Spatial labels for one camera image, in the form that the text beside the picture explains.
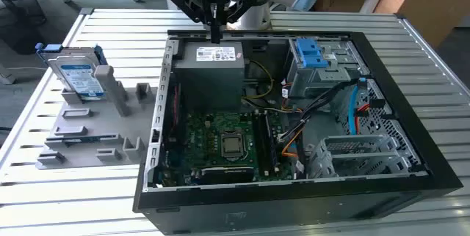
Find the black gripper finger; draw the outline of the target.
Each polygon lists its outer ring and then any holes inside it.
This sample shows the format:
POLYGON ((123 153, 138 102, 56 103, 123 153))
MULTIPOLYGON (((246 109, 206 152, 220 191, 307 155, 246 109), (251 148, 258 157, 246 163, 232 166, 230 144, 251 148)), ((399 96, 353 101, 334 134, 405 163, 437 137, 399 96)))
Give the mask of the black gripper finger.
POLYGON ((222 26, 227 23, 235 23, 248 9, 256 4, 258 0, 242 0, 234 5, 226 6, 228 0, 218 0, 216 2, 216 43, 222 39, 222 26))
POLYGON ((211 42, 216 43, 216 19, 210 0, 171 0, 195 23, 203 23, 210 30, 211 42))

